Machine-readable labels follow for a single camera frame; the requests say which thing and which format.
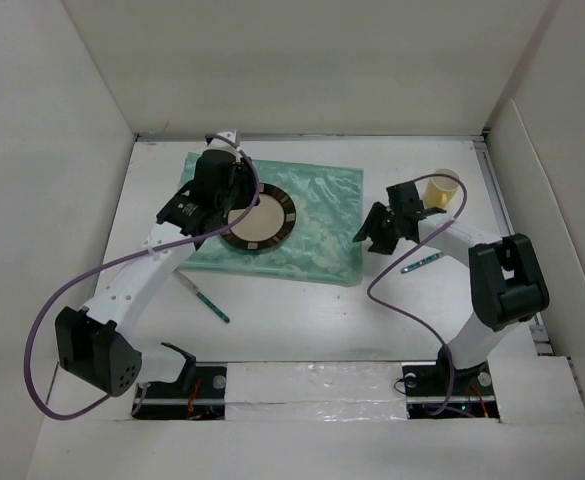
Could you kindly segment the green patterned cloth placemat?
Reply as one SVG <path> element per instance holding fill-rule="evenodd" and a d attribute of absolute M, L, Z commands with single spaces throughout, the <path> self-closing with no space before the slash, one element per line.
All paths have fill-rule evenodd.
<path fill-rule="evenodd" d="M 222 237 L 205 241 L 182 267 L 339 286 L 362 280 L 363 171 L 304 163 L 254 160 L 259 180 L 291 196 L 297 220 L 280 246 L 249 253 Z"/>

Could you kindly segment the dark rimmed dinner plate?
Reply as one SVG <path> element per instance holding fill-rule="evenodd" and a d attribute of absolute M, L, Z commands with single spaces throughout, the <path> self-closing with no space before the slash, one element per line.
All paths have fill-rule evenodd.
<path fill-rule="evenodd" d="M 292 197 L 277 186 L 261 183 L 259 203 L 221 239 L 233 249 L 258 254 L 280 246 L 292 233 L 296 219 Z"/>

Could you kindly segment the fork with green handle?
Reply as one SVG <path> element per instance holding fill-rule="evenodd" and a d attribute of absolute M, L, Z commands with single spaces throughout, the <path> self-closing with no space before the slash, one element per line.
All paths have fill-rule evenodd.
<path fill-rule="evenodd" d="M 441 252 L 437 252 L 435 254 L 429 255 L 429 256 L 424 257 L 424 258 L 422 258 L 422 259 L 420 259 L 420 260 L 418 260 L 418 261 L 416 261 L 416 262 L 414 262 L 412 264 L 409 264 L 409 265 L 403 267 L 400 270 L 400 273 L 401 274 L 410 273 L 410 272 L 415 271 L 415 270 L 417 270 L 419 268 L 422 268 L 422 267 L 424 267 L 426 265 L 429 265 L 429 264 L 433 263 L 434 261 L 436 261 L 436 260 L 438 260 L 438 259 L 440 259 L 442 257 L 443 257 L 443 254 Z"/>

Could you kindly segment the knife with green handle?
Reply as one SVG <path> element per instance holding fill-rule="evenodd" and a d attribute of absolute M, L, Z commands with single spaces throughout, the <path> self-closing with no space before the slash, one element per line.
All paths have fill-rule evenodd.
<path fill-rule="evenodd" d="M 231 322 L 230 318 L 214 302 L 212 302 L 205 294 L 203 294 L 200 291 L 200 289 L 188 277 L 183 275 L 178 270 L 175 270 L 173 272 L 173 276 L 183 287 L 185 287 L 190 293 L 192 293 L 221 321 L 223 321 L 225 324 L 229 324 Z"/>

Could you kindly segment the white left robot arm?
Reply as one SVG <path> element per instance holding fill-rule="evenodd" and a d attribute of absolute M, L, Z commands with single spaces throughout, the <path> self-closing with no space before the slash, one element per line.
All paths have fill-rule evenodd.
<path fill-rule="evenodd" d="M 132 385 L 159 381 L 173 396 L 194 387 L 189 354 L 165 345 L 157 354 L 132 344 L 140 317 L 161 286 L 207 239 L 220 233 L 233 208 L 257 191 L 253 169 L 229 146 L 208 147 L 194 176 L 161 208 L 137 258 L 125 261 L 107 287 L 55 320 L 61 367 L 111 397 Z"/>

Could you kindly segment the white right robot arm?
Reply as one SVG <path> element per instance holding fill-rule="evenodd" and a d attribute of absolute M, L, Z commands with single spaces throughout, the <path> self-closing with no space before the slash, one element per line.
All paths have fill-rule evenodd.
<path fill-rule="evenodd" d="M 401 239 L 429 246 L 468 269 L 472 314 L 439 350 L 434 381 L 445 393 L 466 387 L 470 371 L 482 366 L 501 340 L 550 304 L 550 294 L 532 241 L 523 234 L 498 236 L 427 206 L 413 181 L 387 188 L 388 205 L 372 205 L 353 241 L 390 255 Z"/>

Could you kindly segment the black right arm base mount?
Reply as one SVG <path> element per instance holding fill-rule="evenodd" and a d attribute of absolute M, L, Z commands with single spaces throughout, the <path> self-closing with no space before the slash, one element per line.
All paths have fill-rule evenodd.
<path fill-rule="evenodd" d="M 435 361 L 403 363 L 393 387 L 406 397 L 409 419 L 499 419 L 489 365 L 450 368 L 444 349 Z"/>

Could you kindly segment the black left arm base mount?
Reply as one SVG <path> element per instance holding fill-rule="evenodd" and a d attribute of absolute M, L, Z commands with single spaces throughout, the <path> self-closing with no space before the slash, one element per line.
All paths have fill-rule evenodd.
<path fill-rule="evenodd" d="M 202 363 L 187 390 L 156 382 L 143 396 L 136 388 L 131 416 L 136 420 L 217 421 L 225 419 L 227 364 Z"/>

